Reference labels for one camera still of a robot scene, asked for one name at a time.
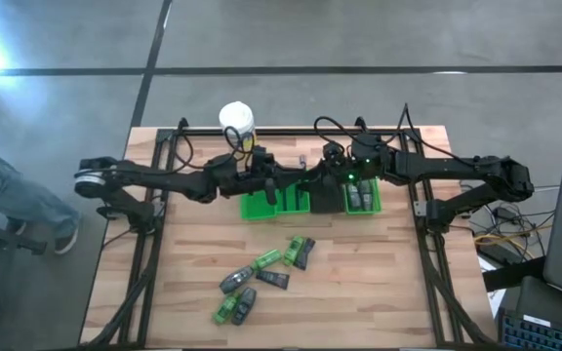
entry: wooden table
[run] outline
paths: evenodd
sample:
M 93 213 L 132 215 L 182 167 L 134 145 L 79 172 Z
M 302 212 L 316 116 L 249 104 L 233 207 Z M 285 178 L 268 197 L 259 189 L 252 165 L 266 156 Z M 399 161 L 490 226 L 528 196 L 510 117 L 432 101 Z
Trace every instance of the wooden table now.
M 125 157 L 149 165 L 156 130 L 132 129 Z M 429 143 L 450 149 L 444 127 L 421 127 L 421 131 Z M 333 139 L 348 144 L 347 137 Z M 221 137 L 191 140 L 193 164 L 202 165 L 228 150 Z M 311 167 L 322 155 L 323 140 L 317 136 L 259 140 L 283 165 L 297 166 L 299 155 L 304 154 Z M 425 153 L 427 157 L 443 157 L 430 149 Z M 180 155 L 187 156 L 185 147 Z M 431 184 L 436 198 L 449 198 L 461 191 L 456 181 Z M 379 188 L 379 214 L 295 214 L 257 222 L 240 219 L 239 197 L 202 205 L 171 194 L 147 347 L 433 346 L 408 189 L 384 181 L 379 182 Z M 143 197 L 141 188 L 128 190 Z M 466 225 L 463 221 L 456 224 Z M 126 228 L 125 221 L 111 222 L 105 240 Z M 258 291 L 258 299 L 246 323 L 241 327 L 230 323 L 216 326 L 212 314 L 223 299 L 219 282 L 259 254 L 271 249 L 285 251 L 294 235 L 317 241 L 307 270 L 290 269 L 281 263 L 271 266 L 269 270 L 291 273 L 289 288 L 283 291 L 252 279 L 248 286 Z M 445 238 L 457 298 L 474 322 L 495 337 L 469 232 L 452 230 Z M 81 341 L 97 335 L 122 302 L 135 241 L 134 234 L 128 235 L 102 252 Z M 450 334 L 448 312 L 439 298 L 444 328 Z M 132 328 L 137 329 L 136 322 Z

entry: green bottle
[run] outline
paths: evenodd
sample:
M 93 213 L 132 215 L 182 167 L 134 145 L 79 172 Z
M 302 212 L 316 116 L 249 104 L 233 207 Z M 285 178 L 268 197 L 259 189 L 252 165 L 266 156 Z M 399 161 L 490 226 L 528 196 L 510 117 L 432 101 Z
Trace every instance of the green bottle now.
M 228 294 L 224 298 L 224 301 L 222 302 L 221 307 L 219 307 L 219 310 L 212 317 L 216 324 L 221 325 L 228 318 L 231 317 L 231 315 L 233 314 L 233 311 L 235 310 L 235 307 L 237 307 L 237 305 L 238 305 L 238 296 L 239 295 L 240 295 L 239 292 L 234 292 L 234 293 Z
M 262 254 L 261 256 L 255 258 L 253 264 L 251 265 L 252 268 L 255 270 L 262 270 L 265 267 L 269 266 L 270 264 L 278 261 L 281 259 L 281 252 L 278 250 L 270 250 L 267 253 Z
M 297 259 L 299 252 L 301 251 L 302 245 L 304 244 L 304 238 L 300 236 L 295 236 L 290 242 L 290 247 L 285 251 L 283 255 L 283 263 L 285 265 L 291 266 Z

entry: sneaker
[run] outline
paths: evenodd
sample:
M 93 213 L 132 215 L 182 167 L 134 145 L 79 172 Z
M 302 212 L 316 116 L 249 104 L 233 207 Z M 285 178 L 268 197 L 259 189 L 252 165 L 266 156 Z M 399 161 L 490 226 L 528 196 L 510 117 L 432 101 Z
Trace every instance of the sneaker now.
M 25 230 L 25 227 L 27 227 L 26 221 L 20 219 L 8 218 L 6 231 L 20 235 Z
M 75 232 L 71 236 L 68 236 L 66 238 L 56 239 L 56 245 L 54 247 L 55 253 L 56 254 L 66 254 L 66 253 L 68 253 L 73 248 L 73 246 L 75 245 L 75 242 L 77 241 L 77 232 L 78 231 L 79 231 L 79 228 L 75 229 Z

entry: concrete floor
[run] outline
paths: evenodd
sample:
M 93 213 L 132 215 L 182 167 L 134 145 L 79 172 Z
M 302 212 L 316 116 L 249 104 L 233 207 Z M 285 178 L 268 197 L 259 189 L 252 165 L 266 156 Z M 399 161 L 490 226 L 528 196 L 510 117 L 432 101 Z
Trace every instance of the concrete floor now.
M 0 0 L 0 68 L 146 66 L 163 0 Z M 158 67 L 562 65 L 562 0 L 174 0 Z M 141 76 L 0 77 L 0 155 L 84 215 L 67 256 L 18 252 L 0 301 L 0 350 L 76 344 L 104 220 L 72 189 L 81 158 L 121 157 Z M 153 78 L 143 126 L 215 126 L 240 99 L 257 124 L 319 115 L 443 124 L 456 153 L 509 154 L 560 181 L 562 73 Z M 521 204 L 554 207 L 556 192 Z M 475 219 L 488 224 L 479 214 Z M 48 238 L 40 228 L 31 236 Z

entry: black metal frame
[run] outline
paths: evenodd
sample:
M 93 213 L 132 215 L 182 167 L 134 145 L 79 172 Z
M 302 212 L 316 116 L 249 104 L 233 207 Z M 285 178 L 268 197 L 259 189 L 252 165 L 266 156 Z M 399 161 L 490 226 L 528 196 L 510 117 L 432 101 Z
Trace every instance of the black metal frame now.
M 355 126 L 365 126 L 363 120 L 357 119 Z M 177 139 L 178 135 L 187 135 L 189 137 L 221 137 L 222 130 L 221 129 L 184 129 L 183 127 L 186 126 L 185 124 L 180 125 L 178 129 L 159 129 L 157 131 L 156 136 L 156 143 L 155 148 L 153 150 L 153 158 L 151 161 L 151 167 L 157 168 L 159 165 L 159 160 L 161 158 L 163 152 L 163 146 L 167 140 L 170 141 L 169 150 L 168 150 L 168 160 L 166 165 L 166 170 L 171 170 L 173 168 L 173 163 L 175 160 L 175 152 L 177 152 Z M 410 151 L 411 147 L 413 146 L 416 152 L 423 155 L 423 148 L 422 144 L 419 140 L 415 140 L 412 136 L 413 134 L 410 133 L 411 130 L 403 130 L 397 131 L 395 129 L 371 129 L 370 132 L 374 134 L 380 134 L 382 136 L 392 136 L 398 135 L 400 140 L 401 149 L 403 151 Z M 337 129 L 330 129 L 330 130 L 321 130 L 321 132 L 326 136 L 344 136 L 344 133 Z M 256 133 L 260 137 L 273 137 L 273 136 L 306 136 L 306 137 L 317 137 L 317 134 L 311 128 L 257 128 Z M 431 200 L 433 199 L 432 187 L 430 185 L 429 180 L 425 180 L 421 183 L 423 188 L 423 192 L 425 195 L 424 200 Z M 152 189 L 147 189 L 145 195 L 145 201 L 150 201 L 153 197 L 154 191 Z M 409 197 L 410 201 L 413 203 L 415 201 L 419 201 L 419 194 L 416 185 L 409 185 Z M 168 203 L 168 191 L 162 191 L 161 193 L 161 201 L 165 204 Z M 437 300 L 437 294 L 435 292 L 435 285 L 433 282 L 428 279 L 427 277 L 427 270 L 430 269 L 429 265 L 433 265 L 430 256 L 428 255 L 428 246 L 426 243 L 426 237 L 428 236 L 428 232 L 423 228 L 420 223 L 422 221 L 416 215 L 415 211 L 411 211 L 412 216 L 414 217 L 414 224 L 416 226 L 416 234 L 418 238 L 418 248 L 420 251 L 420 260 L 422 266 L 422 272 L 424 274 L 424 284 L 426 287 L 426 298 L 428 301 L 428 308 L 431 316 L 431 323 L 433 326 L 433 333 L 435 337 L 435 343 L 438 347 L 442 345 L 446 345 L 448 341 L 445 340 L 444 329 L 441 322 L 441 315 L 439 312 L 439 302 Z M 100 342 L 91 343 L 90 345 L 80 345 L 77 349 L 78 350 L 101 350 L 104 347 L 109 347 L 110 349 L 132 349 L 135 347 L 144 348 L 146 343 L 146 334 L 148 331 L 148 323 L 149 317 L 152 308 L 152 298 L 153 298 L 153 289 L 155 285 L 155 273 L 157 270 L 158 262 L 159 262 L 159 252 L 161 248 L 162 236 L 163 236 L 163 223 L 165 220 L 165 212 L 162 214 L 160 218 L 161 224 L 156 231 L 151 234 L 153 236 L 153 243 L 151 248 L 150 257 L 148 263 L 146 264 L 146 268 L 141 274 L 141 266 L 142 266 L 142 253 L 144 251 L 144 245 L 146 242 L 145 235 L 139 235 L 136 241 L 136 248 L 134 251 L 134 258 L 132 259 L 132 270 L 130 273 L 130 281 L 127 290 L 127 297 L 123 302 L 123 305 L 117 311 L 116 316 L 119 314 L 123 314 L 124 318 L 122 318 L 121 322 L 118 325 L 112 324 L 113 332 L 115 332 L 115 328 L 119 330 L 119 335 L 116 344 L 106 345 L 111 339 L 114 333 L 108 334 L 109 337 L 104 337 Z M 438 263 L 438 271 L 439 275 L 441 276 L 445 287 L 449 290 L 450 294 L 454 296 L 453 284 L 450 275 L 450 269 L 448 266 L 448 260 L 446 257 L 446 251 L 444 248 L 444 241 L 435 237 L 435 235 L 442 235 L 442 234 L 431 234 L 434 239 L 435 243 L 435 251 L 437 255 L 437 263 Z M 138 329 L 138 335 L 136 341 L 130 340 L 130 326 L 131 326 L 131 316 L 132 310 L 136 303 L 136 300 L 140 297 L 141 292 L 144 291 L 143 303 L 140 312 L 140 326 Z M 456 344 L 463 343 L 462 337 L 462 325 L 459 319 L 456 317 L 453 309 L 449 307 L 449 315 L 450 315 L 450 323 L 453 331 L 453 340 Z

